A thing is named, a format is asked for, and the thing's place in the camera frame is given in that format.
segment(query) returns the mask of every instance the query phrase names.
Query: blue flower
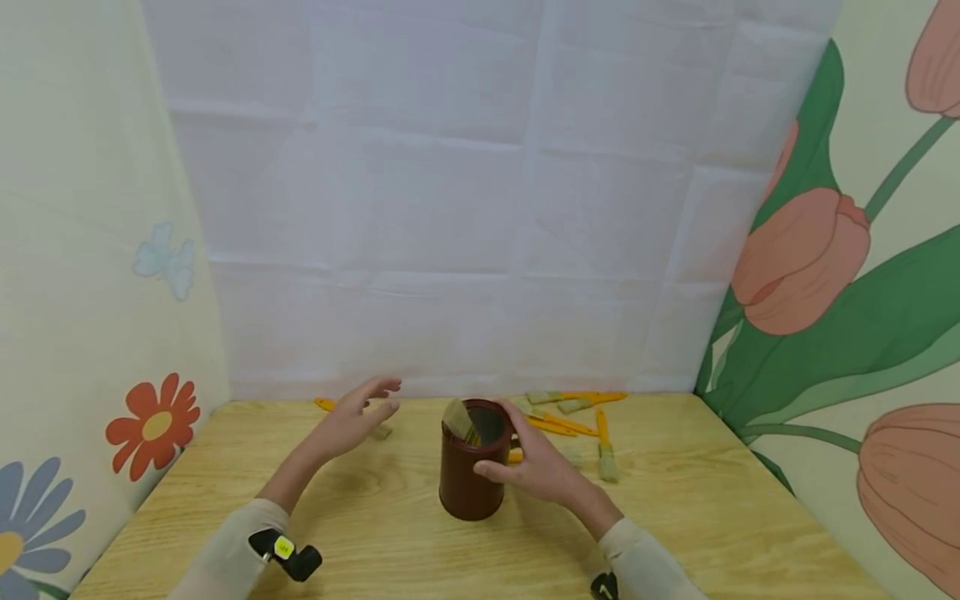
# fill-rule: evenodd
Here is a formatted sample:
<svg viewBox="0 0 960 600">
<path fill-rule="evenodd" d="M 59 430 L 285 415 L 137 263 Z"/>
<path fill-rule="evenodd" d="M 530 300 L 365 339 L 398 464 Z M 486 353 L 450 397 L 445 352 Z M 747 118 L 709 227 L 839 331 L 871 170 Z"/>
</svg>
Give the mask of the blue flower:
<svg viewBox="0 0 960 600">
<path fill-rule="evenodd" d="M 24 571 L 59 573 L 70 562 L 69 552 L 46 546 L 80 529 L 86 511 L 77 511 L 46 527 L 73 489 L 73 480 L 69 478 L 50 488 L 58 470 L 60 459 L 48 459 L 23 486 L 23 463 L 0 468 L 0 598 L 3 600 L 38 600 L 39 592 Z"/>
</svg>

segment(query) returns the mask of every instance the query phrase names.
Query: brown cylinder container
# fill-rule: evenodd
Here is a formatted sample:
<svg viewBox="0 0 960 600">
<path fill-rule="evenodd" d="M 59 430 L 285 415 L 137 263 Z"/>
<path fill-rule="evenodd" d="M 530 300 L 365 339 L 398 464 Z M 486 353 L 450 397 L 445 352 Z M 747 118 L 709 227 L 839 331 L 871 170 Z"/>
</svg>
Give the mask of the brown cylinder container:
<svg viewBox="0 0 960 600">
<path fill-rule="evenodd" d="M 481 444 L 472 446 L 450 433 L 441 424 L 440 501 L 452 516 L 478 521 L 496 512 L 503 502 L 503 484 L 473 472 L 477 461 L 506 465 L 510 457 L 514 427 L 507 411 L 496 402 L 464 400 Z"/>
</svg>

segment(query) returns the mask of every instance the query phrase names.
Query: wall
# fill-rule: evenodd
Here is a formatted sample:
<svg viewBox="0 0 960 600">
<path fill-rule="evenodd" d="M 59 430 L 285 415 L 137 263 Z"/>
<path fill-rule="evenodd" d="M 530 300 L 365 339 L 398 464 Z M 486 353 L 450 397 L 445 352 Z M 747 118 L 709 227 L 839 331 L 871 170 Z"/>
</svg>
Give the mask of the wall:
<svg viewBox="0 0 960 600">
<path fill-rule="evenodd" d="M 0 3 L 4 600 L 66 598 L 228 399 L 152 60 L 136 2 Z"/>
<path fill-rule="evenodd" d="M 236 398 L 689 390 L 839 0 L 146 0 Z"/>
<path fill-rule="evenodd" d="M 697 391 L 895 597 L 957 599 L 960 3 L 833 39 Z"/>
</svg>

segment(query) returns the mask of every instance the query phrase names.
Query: tulip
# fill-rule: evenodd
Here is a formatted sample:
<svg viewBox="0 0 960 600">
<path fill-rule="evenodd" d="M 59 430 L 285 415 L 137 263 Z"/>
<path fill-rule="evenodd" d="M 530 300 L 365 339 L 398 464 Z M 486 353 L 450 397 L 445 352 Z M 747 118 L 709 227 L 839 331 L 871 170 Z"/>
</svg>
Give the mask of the tulip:
<svg viewBox="0 0 960 600">
<path fill-rule="evenodd" d="M 960 599 L 960 404 L 918 404 L 880 417 L 860 447 L 856 488 L 887 543 Z"/>
<path fill-rule="evenodd" d="M 733 272 L 733 294 L 760 331 L 796 333 L 820 319 L 869 250 L 863 210 L 849 196 L 814 188 L 750 234 Z"/>
<path fill-rule="evenodd" d="M 960 118 L 960 0 L 940 0 L 913 50 L 906 97 L 922 112 Z"/>
<path fill-rule="evenodd" d="M 800 134 L 800 124 L 797 123 L 797 120 L 794 119 L 793 125 L 790 126 L 790 133 L 786 136 L 786 143 L 783 144 L 783 149 L 780 151 L 780 158 L 777 160 L 777 166 L 774 168 L 774 174 L 770 178 L 770 182 L 767 183 L 767 191 L 763 193 L 763 201 L 766 202 L 770 198 L 770 194 L 773 193 L 774 189 L 777 187 L 777 184 L 780 183 L 780 177 L 783 175 L 783 171 L 786 169 L 786 163 L 790 162 L 790 156 L 793 154 L 793 148 L 797 145 L 797 135 Z"/>
</svg>

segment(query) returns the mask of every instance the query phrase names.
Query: finger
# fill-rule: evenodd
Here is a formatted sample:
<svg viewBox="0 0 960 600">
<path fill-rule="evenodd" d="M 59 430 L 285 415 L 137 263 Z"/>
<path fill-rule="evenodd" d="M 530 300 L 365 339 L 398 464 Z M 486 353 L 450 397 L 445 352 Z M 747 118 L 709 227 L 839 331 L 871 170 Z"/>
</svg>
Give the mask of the finger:
<svg viewBox="0 0 960 600">
<path fill-rule="evenodd" d="M 473 472 L 490 479 L 494 483 L 515 484 L 519 480 L 520 471 L 515 467 L 507 467 L 494 461 L 477 461 L 473 465 Z"/>
<path fill-rule="evenodd" d="M 400 380 L 396 377 L 387 375 L 371 377 L 348 392 L 347 395 L 344 396 L 344 400 L 352 402 L 359 407 L 363 401 L 376 397 L 378 392 L 393 390 L 394 388 L 399 389 L 399 386 Z"/>
<path fill-rule="evenodd" d="M 499 398 L 494 402 L 502 406 L 503 410 L 507 411 L 507 416 L 510 417 L 510 422 L 514 425 L 514 431 L 520 438 L 521 444 L 523 444 L 524 438 L 529 439 L 533 436 L 543 435 L 538 428 L 530 424 L 530 421 L 527 420 L 527 416 L 523 414 L 523 411 L 516 408 L 516 405 L 510 400 Z"/>
<path fill-rule="evenodd" d="M 400 402 L 397 399 L 390 399 L 380 404 L 376 409 L 371 410 L 364 415 L 364 419 L 371 423 L 371 427 L 376 427 L 383 421 L 389 419 L 400 408 Z"/>
</svg>

